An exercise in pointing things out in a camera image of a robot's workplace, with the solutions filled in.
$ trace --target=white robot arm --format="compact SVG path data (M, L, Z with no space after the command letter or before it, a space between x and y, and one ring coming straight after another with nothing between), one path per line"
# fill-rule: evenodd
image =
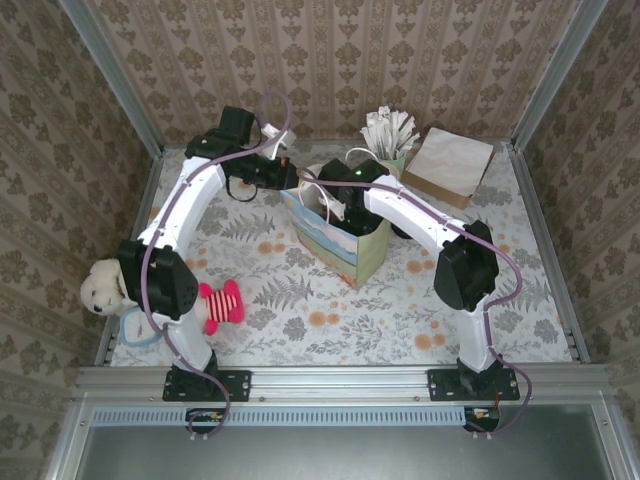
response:
M402 184L392 175L382 176L373 183L403 190ZM405 191L405 194L413 197L440 218L446 219L446 225L464 229L465 225L461 220L440 212L409 191ZM438 255L443 250L445 242L454 242L459 237L453 230L443 227L414 204L389 191L371 188L364 194L364 202L367 210L398 226L432 255ZM460 361L476 373L489 368L495 361L489 351L482 314L486 298L484 296L473 311L462 310L458 320Z
M149 227L138 237L142 245L146 247L150 244L153 235L158 229L160 219L165 214L168 206L176 198L180 186L196 169L210 161L210 159L202 157L193 157L185 160L178 181L164 202L160 212L158 212L158 215L156 215ZM213 197L216 196L224 185L225 174L221 165L213 165L200 172L177 199L175 206L169 214L166 227L161 234L160 240L156 243L155 248L164 249L168 247L173 252L176 252L183 260L186 259L189 243L193 238L200 219L204 215ZM195 308L191 308L188 312L182 314L178 320L172 319L166 313L163 314L155 311L153 313L153 320L161 329L168 323L169 328L167 333L186 362L199 370L204 370L207 367L211 360L212 351L211 347L205 341L201 323L196 318ZM179 358L174 359L174 364L183 369L185 367Z

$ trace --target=white napkin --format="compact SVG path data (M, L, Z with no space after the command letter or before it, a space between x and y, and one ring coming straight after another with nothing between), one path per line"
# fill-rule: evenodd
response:
M407 112L391 111L380 107L377 112L367 113L367 126L360 130L367 147L378 161L403 158L420 135L413 134L415 119Z
M431 128L407 171L458 195L478 188L493 146Z

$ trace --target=cable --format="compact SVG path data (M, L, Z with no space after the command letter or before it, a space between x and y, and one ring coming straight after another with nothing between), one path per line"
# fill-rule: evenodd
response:
M196 435L197 435L193 431L193 422L195 421L196 418L205 417L205 416L207 416L207 414L209 414L209 412L199 411L199 412L192 412L191 415L189 416L189 421L187 422L187 431L189 433L191 433L191 440L195 440ZM202 439L206 440L208 438L208 436L209 436L209 433L213 433L213 430L211 432L203 433L202 434Z
M318 178L315 176L315 174L313 174L313 172L311 170L309 170L309 172L313 175L313 178ZM327 207L327 217L326 217L326 223L329 223L329 220L331 220L331 210L329 209L329 198L327 197L328 193L327 191L321 186L318 185L317 183L309 183L311 186L317 188L320 191L320 194L322 195L322 198L324 199L325 202L325 206ZM302 185L298 185L298 201L300 202L300 205L302 205L304 208L307 208L304 206L304 202L302 201Z
M462 228L457 227L456 225L448 224L447 220L445 220L442 217L440 217L440 215L438 215L437 213L433 212L428 206L425 206L424 204L422 204L417 199L413 198L410 195L407 195L407 193L405 193L401 189L390 187L388 185L381 185L381 184L377 184L377 183L338 182L338 181L320 180L313 174L313 172L311 172L307 168L299 168L297 170L297 173L298 173L298 177L301 180L304 180L305 182L309 182L309 183L316 183L316 184L322 185L322 186L327 186L327 187L350 186L350 187L360 187L360 188L377 188L379 190L385 190L385 191L391 192L391 193L393 193L395 195L399 195L402 198L404 198L405 200L407 200L409 203L411 203L412 205L414 205L415 207L419 208L424 213L429 215L431 218L433 218L440 225L446 225L447 228L450 228L451 230L456 232L458 235L462 235L462 236L468 238L469 240L472 240L472 241L476 242L477 244L482 245L483 247L485 247L485 248L491 250L492 252L494 252L496 255L498 255L500 258L502 258L505 262L507 262L507 265L509 265L509 267L511 268L511 270L513 271L513 273L514 273L514 275L516 277L516 287L513 290L513 292L511 292L510 294L505 295L504 297L497 298L495 300L492 300L492 301L486 303L484 308L483 308L482 315L483 315L483 318L484 318L484 326L485 326L485 332L486 332L486 336L487 336L487 343L488 343L489 352L491 353L491 355L493 355L493 357L498 362L500 362L505 367L512 369L514 372L520 374L525 379L525 381L527 382L527 394L525 395L525 398L524 398L524 400L522 402L522 406L518 410L518 413L516 413L515 417L513 419L511 419L511 421L509 423L507 423L504 427L500 427L497 430L489 433L489 432L484 431L482 428L480 428L479 426L477 426L477 425L475 425L473 423L470 423L470 422L468 422L468 423L472 427L477 428L478 430L480 430L480 434L481 435L484 435L484 436L486 436L488 438L491 438L491 436L493 436L493 435L499 435L499 434L504 433L507 430L509 430L522 417L522 415L526 412L526 410L527 410L527 408L529 406L529 402L531 401L531 396L533 394L533 384L532 384L531 379L529 378L529 376L525 372L523 372L520 368L518 368L517 366L513 365L512 363L509 363L504 358L502 358L502 356L500 356L495 351L495 349L493 348L493 336L491 335L491 320L489 319L489 309L491 307L495 306L495 305L500 305L500 304L504 304L504 303L510 302L515 297L517 297L518 294L520 293L520 291L522 290L522 274L520 273L520 269L515 264L515 262L511 259L511 257L509 257L506 253L504 253L502 250L500 250L498 247L496 247L492 243L487 242L486 240L483 240L483 239L481 239L479 237L476 237L475 235L467 232L466 230L464 230Z
M258 148L262 144L262 123L260 123L260 119L258 117L254 117L253 120L258 124L258 143L251 148Z
M493 408L498 411L498 418L500 418L500 392L496 388L496 403L493 404Z
M145 340L140 340L138 342L130 342L127 339L127 328L126 328L127 318L130 315L135 315L138 312L142 313L142 309L140 307L128 310L120 316L120 340L127 347L134 347L134 348L146 347L148 345L156 343L158 340L162 338L162 335L155 332L155 335L153 337L147 338Z
M366 152L369 155L371 155L376 162L378 162L378 163L381 162L381 160L378 158L378 156L375 153L373 153L371 150L369 150L368 148L353 147L351 150L347 151L347 153L344 154L344 163L347 163L347 160L349 159L349 155L351 154L351 152Z
M251 195L249 198L238 198L236 196L233 195L233 193L231 193L231 183L230 183L230 177L227 177L227 181L226 181L226 187L227 187L227 195L229 195L231 198L233 198L235 201L237 202L242 202L242 203L249 203L251 202L254 198L256 198L258 196L258 187L256 185L254 185L255 190L253 191L253 195Z
M225 400L225 411L224 411L224 414L222 416L222 419L218 423L218 425L211 432L209 432L209 435L213 435L213 434L217 433L220 430L220 428L222 428L222 425L224 424L224 422L227 420L227 417L229 415L229 410L231 409L231 399L229 398L229 392L227 392L227 390L218 381L218 379L216 379L215 377L209 375L208 373L203 372L202 370L194 367L187 360L185 360L183 358L182 354L176 348L176 346L171 341L171 338L169 337L169 329L170 329L170 327L169 327L168 323L165 323L163 328L160 328L154 322L154 320L153 320L153 312L151 311L151 304L149 302L149 285L148 285L148 281L149 281L149 276L148 276L149 275L149 262L151 260L151 254L153 253L153 249L155 248L155 245L158 242L158 239L160 238L160 235L162 234L162 232L163 232L163 230L164 230L164 228L165 228L165 226L167 224L167 221L169 220L169 216L171 215L171 212L175 208L176 204L178 203L178 200L180 199L180 197L184 193L184 191L187 189L189 184L191 184L191 182L193 182L193 180L200 173L202 173L204 170L206 170L208 168L211 168L211 167L213 167L215 165L218 165L218 164L220 164L222 162L228 162L229 160L233 160L233 159L236 159L236 158L242 158L242 157L246 157L248 155L252 155L254 153L258 153L261 150L263 150L264 148L270 147L271 145L274 145L277 142L279 142L280 139L285 135L285 133L287 133L287 130L289 129L289 125L291 123L291 114L292 114L292 111L293 111L293 106L291 105L291 101L289 100L289 98L286 95L284 95L283 93L281 93L279 91L271 91L271 92L268 92L265 95L263 95L260 98L258 114L261 115L262 108L264 106L264 102L266 101L266 99L268 97L271 97L271 96L278 96L278 97L282 98L284 100L285 106L287 108L287 116L285 118L284 125L282 126L282 128L278 132L278 135L276 135L272 139L267 140L267 142L262 147L255 146L255 147L250 148L248 150L243 150L241 152L232 153L232 154L229 154L229 155L224 155L224 156L222 156L220 158L216 158L214 160L211 160L210 162L207 162L207 163L201 165L200 167L196 168L193 171L193 173L191 175L189 175L183 181L183 183L180 185L180 187L176 191L176 194L171 198L171 201L167 205L167 208L166 208L164 214L162 215L162 218L158 222L158 226L156 227L156 231L154 232L153 237L151 238L151 241L149 242L149 245L147 246L147 248L145 250L145 253L144 253L144 257L142 259L142 268L141 268L141 272L140 272L140 289L141 289L141 296L142 296L142 307L143 307L144 313L145 313L145 315L147 317L147 320L149 321L149 325L151 326L151 328L153 329L154 332L164 336L164 339L167 342L167 345L169 346L169 348L171 349L173 354L178 358L178 360L180 360L180 362L182 362L182 364L185 367L187 367L188 370L190 370L191 372L195 373L196 375L199 375L199 376L201 376L203 378L206 378L207 380L213 382L213 384L218 389L220 389L220 391L224 395L224 400ZM194 436L197 436L195 434L195 432L193 432L193 430L191 430L190 433L192 435L194 435Z

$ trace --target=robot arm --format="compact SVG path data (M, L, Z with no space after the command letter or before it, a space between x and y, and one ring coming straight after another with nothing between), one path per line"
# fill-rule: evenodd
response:
M403 189L402 184L391 175L379 177L373 183L387 185L398 190ZM438 211L417 195L409 191L405 191L405 193L445 219L445 225L455 225L461 229L474 228L476 230L474 233L480 233L485 239L489 235L490 240L488 228L484 232L478 231L485 230L482 228L482 224L465 226L462 221ZM487 343L483 308L487 294L495 288L494 279L498 274L495 255L483 257L484 252L474 251L477 248L475 244L472 245L472 242L469 243L453 230L443 227L414 204L389 191L369 189L364 193L364 205L367 210L386 218L409 234L432 255L439 256L435 278L436 293L451 308L462 310L458 320L460 361L476 373L488 369L494 363L495 358L489 351ZM462 252L460 252L460 248L456 248L456 242L465 244ZM468 255L471 252L479 254L479 256L469 258ZM481 273L482 278L479 278L475 285L470 285L471 282L465 282L465 280L470 280L473 274L466 270L469 267L473 268L474 263L476 263L476 273ZM469 273L471 275L466 279L459 278Z
M138 237L138 240L142 241L144 245L149 245L158 229L160 219L167 211L168 206L175 201L175 206L171 210L164 232L162 232L161 241L157 246L160 248L171 247L182 258L185 257L189 243L207 206L225 185L226 178L222 166L214 165L207 168L196 177L179 198L176 198L176 194L180 185L186 182L189 175L208 162L210 162L208 158L202 157L185 160L180 176L169 197L155 219Z

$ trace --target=paper bag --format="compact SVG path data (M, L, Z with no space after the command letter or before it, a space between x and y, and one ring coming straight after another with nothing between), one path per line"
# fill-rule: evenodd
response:
M319 171L320 167L311 170ZM385 260L389 222L383 220L374 232L356 237L328 224L326 217L319 215L322 208L315 188L300 191L303 203L298 192L299 187L280 193L300 243L352 288L360 288Z

